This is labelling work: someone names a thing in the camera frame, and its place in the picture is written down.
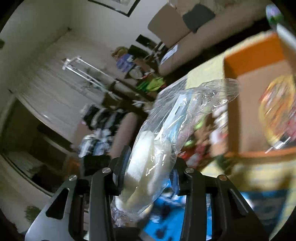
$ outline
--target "yellow-green object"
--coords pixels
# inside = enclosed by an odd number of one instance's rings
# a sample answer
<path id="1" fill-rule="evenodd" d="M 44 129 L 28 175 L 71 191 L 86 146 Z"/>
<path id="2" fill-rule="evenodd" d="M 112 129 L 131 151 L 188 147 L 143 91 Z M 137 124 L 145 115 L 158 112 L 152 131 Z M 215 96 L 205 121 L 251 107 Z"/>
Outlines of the yellow-green object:
<path id="1" fill-rule="evenodd" d="M 153 79 L 149 85 L 146 87 L 146 90 L 148 91 L 156 91 L 158 90 L 160 87 L 162 87 L 165 84 L 165 82 L 163 81 L 163 78 L 155 78 Z"/>

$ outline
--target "clear plastic bag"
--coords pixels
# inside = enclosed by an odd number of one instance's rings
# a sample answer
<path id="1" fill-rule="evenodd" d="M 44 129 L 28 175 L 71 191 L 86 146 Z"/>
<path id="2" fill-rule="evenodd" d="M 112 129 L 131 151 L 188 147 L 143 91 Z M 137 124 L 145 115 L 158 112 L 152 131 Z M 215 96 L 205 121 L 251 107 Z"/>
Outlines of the clear plastic bag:
<path id="1" fill-rule="evenodd" d="M 238 93 L 238 81 L 225 79 L 181 90 L 174 98 L 162 96 L 139 131 L 126 169 L 124 189 L 111 204 L 117 225 L 135 220 L 156 200 L 166 186 L 178 153 L 193 133 L 193 126 L 235 99 Z"/>

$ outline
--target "metal screw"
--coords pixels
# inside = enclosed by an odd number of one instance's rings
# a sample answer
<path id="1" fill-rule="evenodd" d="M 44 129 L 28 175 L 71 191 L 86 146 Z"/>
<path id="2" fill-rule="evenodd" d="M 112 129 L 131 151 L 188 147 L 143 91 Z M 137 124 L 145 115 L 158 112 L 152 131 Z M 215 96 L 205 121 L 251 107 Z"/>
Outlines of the metal screw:
<path id="1" fill-rule="evenodd" d="M 185 171 L 187 173 L 193 173 L 194 172 L 194 169 L 192 167 L 188 167 L 188 168 L 185 169 Z"/>
<path id="2" fill-rule="evenodd" d="M 102 170 L 103 173 L 109 173 L 110 171 L 111 171 L 111 169 L 108 167 L 104 167 Z"/>
<path id="3" fill-rule="evenodd" d="M 76 179 L 77 179 L 77 176 L 76 175 L 69 176 L 69 180 L 70 181 L 75 181 Z"/>
<path id="4" fill-rule="evenodd" d="M 227 177 L 225 175 L 220 175 L 219 179 L 223 182 L 227 181 Z"/>

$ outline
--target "framed picture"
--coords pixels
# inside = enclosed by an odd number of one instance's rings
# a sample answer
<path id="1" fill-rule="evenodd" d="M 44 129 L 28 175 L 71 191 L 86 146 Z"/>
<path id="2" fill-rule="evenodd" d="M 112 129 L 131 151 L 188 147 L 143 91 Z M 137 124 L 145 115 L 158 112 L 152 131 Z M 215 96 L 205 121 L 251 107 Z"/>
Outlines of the framed picture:
<path id="1" fill-rule="evenodd" d="M 88 0 L 110 9 L 113 9 L 119 13 L 129 17 L 140 0 Z"/>

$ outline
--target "dark gray pillow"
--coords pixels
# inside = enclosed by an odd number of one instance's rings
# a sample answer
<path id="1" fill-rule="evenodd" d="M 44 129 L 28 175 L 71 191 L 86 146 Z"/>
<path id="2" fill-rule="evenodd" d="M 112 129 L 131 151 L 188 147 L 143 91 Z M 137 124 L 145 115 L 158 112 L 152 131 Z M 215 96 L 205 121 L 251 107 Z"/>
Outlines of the dark gray pillow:
<path id="1" fill-rule="evenodd" d="M 183 15 L 183 21 L 192 32 L 196 33 L 200 26 L 214 17 L 215 14 L 206 6 L 196 4 L 191 11 Z"/>

